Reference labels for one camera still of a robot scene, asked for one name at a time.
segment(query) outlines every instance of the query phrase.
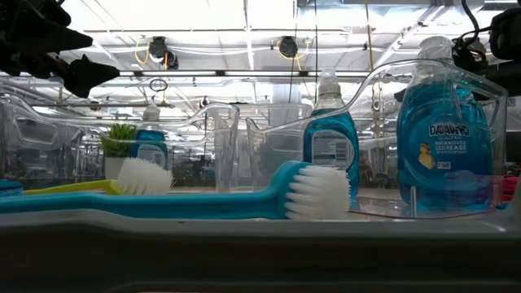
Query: dish soap bottle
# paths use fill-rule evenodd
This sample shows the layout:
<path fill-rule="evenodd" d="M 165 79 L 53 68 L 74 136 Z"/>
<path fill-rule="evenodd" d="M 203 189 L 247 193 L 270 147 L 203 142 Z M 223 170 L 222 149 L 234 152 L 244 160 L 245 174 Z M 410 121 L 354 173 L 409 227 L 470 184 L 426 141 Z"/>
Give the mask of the dish soap bottle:
<path fill-rule="evenodd" d="M 318 101 L 311 115 L 319 116 L 344 106 L 335 70 L 324 69 L 320 74 Z M 358 136 L 349 112 L 309 122 L 304 131 L 303 160 L 345 170 L 351 185 L 350 198 L 357 197 L 360 184 Z"/>
<path fill-rule="evenodd" d="M 423 58 L 451 63 L 452 45 L 431 38 L 420 46 L 437 53 Z M 487 208 L 493 154 L 484 110 L 456 69 L 427 62 L 417 66 L 398 114 L 401 197 L 411 203 L 414 192 L 416 207 L 423 210 Z"/>
<path fill-rule="evenodd" d="M 134 158 L 147 160 L 168 169 L 169 153 L 164 143 L 164 133 L 157 122 L 160 120 L 160 109 L 152 102 L 143 113 L 143 121 L 155 123 L 144 123 L 139 126 L 130 154 Z"/>

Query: white bristles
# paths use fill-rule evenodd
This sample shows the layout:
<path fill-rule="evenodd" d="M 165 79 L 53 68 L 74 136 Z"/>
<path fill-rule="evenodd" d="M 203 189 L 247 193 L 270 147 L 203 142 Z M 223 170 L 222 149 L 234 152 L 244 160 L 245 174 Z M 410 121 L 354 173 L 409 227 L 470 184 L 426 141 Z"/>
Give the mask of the white bristles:
<path fill-rule="evenodd" d="M 162 195 L 170 190 L 172 174 L 158 164 L 127 158 L 117 177 L 117 185 L 125 195 Z"/>
<path fill-rule="evenodd" d="M 338 220 L 349 208 L 349 180 L 345 171 L 307 166 L 293 177 L 286 194 L 286 216 L 292 220 Z"/>

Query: green plant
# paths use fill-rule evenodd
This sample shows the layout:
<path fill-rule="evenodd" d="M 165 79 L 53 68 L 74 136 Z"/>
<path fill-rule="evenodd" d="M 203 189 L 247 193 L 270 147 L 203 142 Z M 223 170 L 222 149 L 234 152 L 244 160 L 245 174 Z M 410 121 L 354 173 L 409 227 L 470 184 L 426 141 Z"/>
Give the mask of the green plant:
<path fill-rule="evenodd" d="M 133 140 L 136 136 L 136 132 L 136 127 L 133 125 L 113 125 L 107 136 L 101 137 L 105 155 L 112 158 L 128 157 L 132 144 L 119 141 Z"/>

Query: brush handle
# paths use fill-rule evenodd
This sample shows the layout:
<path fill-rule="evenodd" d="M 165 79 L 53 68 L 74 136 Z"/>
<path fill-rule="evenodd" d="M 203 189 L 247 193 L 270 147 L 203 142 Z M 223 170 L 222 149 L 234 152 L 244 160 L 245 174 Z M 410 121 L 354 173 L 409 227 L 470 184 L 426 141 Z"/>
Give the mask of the brush handle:
<path fill-rule="evenodd" d="M 0 198 L 0 213 L 94 209 L 138 218 L 278 219 L 276 192 L 212 195 L 103 195 L 74 192 Z"/>
<path fill-rule="evenodd" d="M 48 195 L 58 193 L 68 193 L 76 191 L 88 191 L 88 190 L 105 190 L 108 195 L 116 195 L 114 190 L 111 188 L 109 180 L 89 181 L 82 183 L 67 184 L 56 187 L 49 187 L 40 190 L 26 190 L 24 195 Z"/>

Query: teal dish brush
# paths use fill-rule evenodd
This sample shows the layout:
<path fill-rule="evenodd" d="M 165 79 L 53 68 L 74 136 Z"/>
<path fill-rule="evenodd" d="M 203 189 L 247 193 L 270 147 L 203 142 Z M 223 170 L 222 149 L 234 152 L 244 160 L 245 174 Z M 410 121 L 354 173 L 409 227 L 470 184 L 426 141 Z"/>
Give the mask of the teal dish brush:
<path fill-rule="evenodd" d="M 278 169 L 266 189 L 253 193 L 104 195 L 86 191 L 24 195 L 0 198 L 0 213 L 94 209 L 138 218 L 343 219 L 349 206 L 349 182 L 345 174 L 345 171 L 289 161 Z M 147 177 L 153 174 L 141 174 L 125 181 L 135 184 L 146 181 Z"/>

